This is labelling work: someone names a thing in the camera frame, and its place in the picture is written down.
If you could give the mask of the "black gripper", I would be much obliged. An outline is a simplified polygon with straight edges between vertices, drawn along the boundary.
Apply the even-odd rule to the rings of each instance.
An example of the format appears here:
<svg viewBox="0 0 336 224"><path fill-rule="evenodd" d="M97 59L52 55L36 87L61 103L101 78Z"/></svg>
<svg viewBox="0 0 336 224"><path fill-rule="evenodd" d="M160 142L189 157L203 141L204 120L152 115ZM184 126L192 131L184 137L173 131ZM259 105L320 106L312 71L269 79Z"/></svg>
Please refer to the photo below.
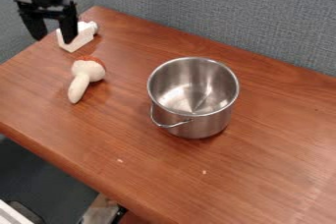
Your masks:
<svg viewBox="0 0 336 224"><path fill-rule="evenodd" d="M25 27L35 40L47 35L43 19L59 20L63 41L69 44L77 36L77 14L75 2L71 0L15 0Z"/></svg>

